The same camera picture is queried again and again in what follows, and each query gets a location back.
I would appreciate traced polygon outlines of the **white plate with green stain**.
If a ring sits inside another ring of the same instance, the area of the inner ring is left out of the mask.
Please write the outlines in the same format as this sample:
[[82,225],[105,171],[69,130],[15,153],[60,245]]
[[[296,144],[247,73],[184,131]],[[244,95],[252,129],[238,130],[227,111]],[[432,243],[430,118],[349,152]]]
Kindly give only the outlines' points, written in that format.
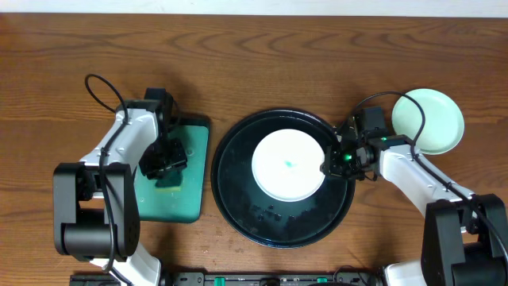
[[252,155],[252,174],[259,188],[282,202],[309,198],[323,184],[325,153],[318,141],[297,129],[279,129],[264,137]]

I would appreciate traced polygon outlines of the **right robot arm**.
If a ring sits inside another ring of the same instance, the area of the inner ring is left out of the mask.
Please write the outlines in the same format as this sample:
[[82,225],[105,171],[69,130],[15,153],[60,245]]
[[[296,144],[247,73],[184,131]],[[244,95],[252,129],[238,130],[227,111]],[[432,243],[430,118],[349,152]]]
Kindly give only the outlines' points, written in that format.
[[424,216],[420,259],[385,267],[386,285],[507,283],[504,202],[447,177],[413,139],[390,133],[381,108],[361,110],[335,130],[321,170],[348,181],[371,172],[396,186]]

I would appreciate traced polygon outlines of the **mint plate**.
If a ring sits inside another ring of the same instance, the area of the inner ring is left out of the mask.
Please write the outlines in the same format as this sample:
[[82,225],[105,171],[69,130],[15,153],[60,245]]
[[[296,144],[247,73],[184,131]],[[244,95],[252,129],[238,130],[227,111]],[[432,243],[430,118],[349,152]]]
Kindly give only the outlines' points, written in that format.
[[[425,114],[424,129],[416,141],[422,153],[439,155],[454,149],[464,135],[464,116],[457,104],[446,94],[429,88],[420,88],[406,93],[414,99]],[[414,139],[421,127],[421,113],[406,97],[394,105],[391,115],[392,126],[397,134]]]

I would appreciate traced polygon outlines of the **green yellow scrub sponge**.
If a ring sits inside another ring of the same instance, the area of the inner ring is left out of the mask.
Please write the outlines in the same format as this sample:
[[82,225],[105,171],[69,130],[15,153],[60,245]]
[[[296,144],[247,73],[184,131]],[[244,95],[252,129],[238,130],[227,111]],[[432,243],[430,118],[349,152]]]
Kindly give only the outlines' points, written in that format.
[[181,173],[170,173],[156,181],[155,187],[158,191],[180,191],[183,183]]

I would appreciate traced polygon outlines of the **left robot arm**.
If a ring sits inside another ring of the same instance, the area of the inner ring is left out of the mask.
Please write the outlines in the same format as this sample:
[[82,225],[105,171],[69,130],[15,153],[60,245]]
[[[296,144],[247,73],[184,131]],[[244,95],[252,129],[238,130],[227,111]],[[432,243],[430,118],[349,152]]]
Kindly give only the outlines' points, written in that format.
[[140,243],[134,187],[137,171],[161,180],[187,166],[181,141],[170,138],[172,96],[149,88],[127,100],[93,151],[53,172],[54,243],[61,255],[102,268],[125,285],[169,285],[161,261]]

